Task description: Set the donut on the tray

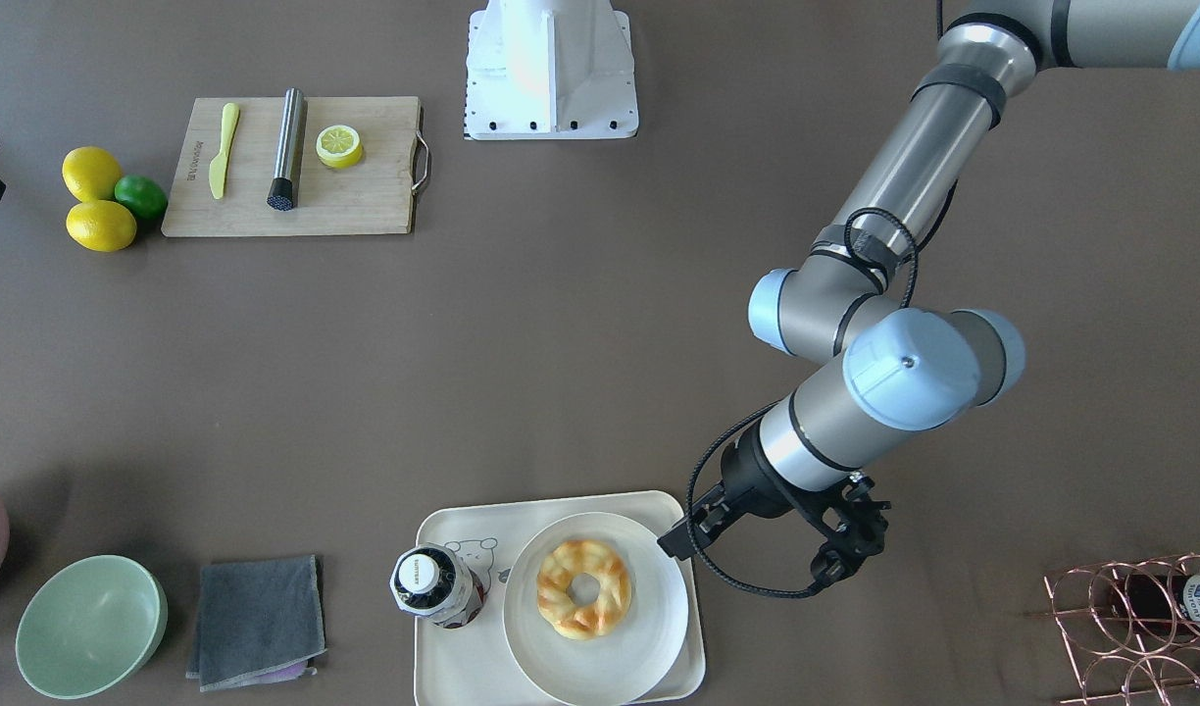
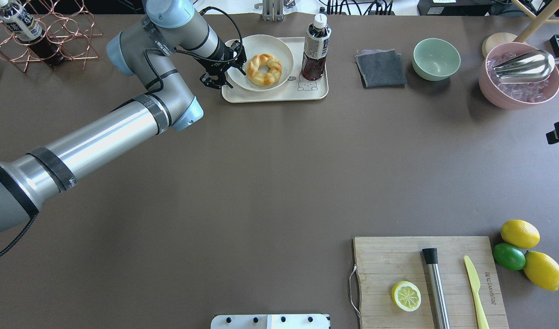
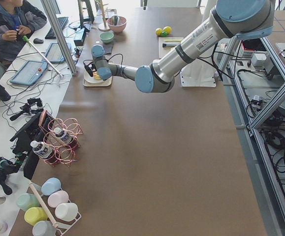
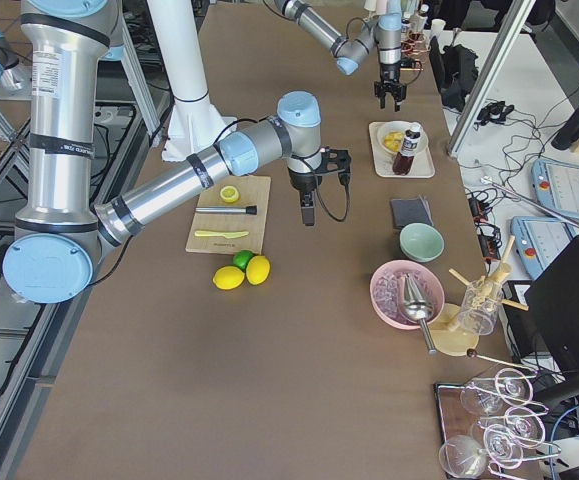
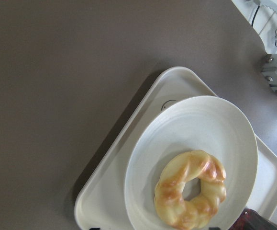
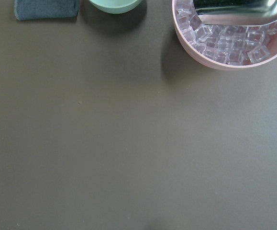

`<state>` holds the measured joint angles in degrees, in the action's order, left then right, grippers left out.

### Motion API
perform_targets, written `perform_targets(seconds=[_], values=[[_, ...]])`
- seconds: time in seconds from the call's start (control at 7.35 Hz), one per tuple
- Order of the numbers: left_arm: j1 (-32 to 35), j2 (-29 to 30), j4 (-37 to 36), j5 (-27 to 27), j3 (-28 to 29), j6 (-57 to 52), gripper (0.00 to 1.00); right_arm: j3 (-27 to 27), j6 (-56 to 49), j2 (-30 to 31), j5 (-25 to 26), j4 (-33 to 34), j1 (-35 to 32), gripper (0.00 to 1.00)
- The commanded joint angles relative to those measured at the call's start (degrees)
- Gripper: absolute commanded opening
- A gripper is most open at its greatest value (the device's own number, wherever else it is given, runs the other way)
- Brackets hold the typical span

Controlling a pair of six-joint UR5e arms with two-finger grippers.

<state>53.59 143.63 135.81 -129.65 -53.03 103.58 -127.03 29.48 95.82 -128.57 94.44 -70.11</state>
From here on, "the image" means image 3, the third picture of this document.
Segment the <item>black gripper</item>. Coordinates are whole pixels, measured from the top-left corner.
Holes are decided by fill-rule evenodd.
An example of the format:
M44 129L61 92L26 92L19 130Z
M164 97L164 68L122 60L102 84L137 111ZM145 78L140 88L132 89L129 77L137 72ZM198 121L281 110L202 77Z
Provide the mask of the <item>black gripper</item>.
M97 72L95 63L93 60L84 60L83 61L84 69L89 74L90 77L94 76L94 72Z

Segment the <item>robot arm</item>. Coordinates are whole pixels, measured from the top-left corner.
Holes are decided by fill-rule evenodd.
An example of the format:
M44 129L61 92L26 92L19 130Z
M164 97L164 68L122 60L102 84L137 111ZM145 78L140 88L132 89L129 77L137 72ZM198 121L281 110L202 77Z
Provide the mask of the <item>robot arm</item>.
M110 63L101 45L91 48L93 60L85 69L91 77L97 74L103 81L112 76L131 79L143 93L171 90L174 75L192 63L221 39L236 36L241 40L266 37L273 29L275 1L219 0L209 17L161 59L139 68Z

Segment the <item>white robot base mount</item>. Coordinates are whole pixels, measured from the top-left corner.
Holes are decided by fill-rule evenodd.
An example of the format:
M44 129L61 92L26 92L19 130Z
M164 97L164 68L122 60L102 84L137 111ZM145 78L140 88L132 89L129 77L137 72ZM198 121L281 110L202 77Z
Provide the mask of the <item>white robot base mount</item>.
M215 68L201 60L186 65L180 72L182 87L216 87Z

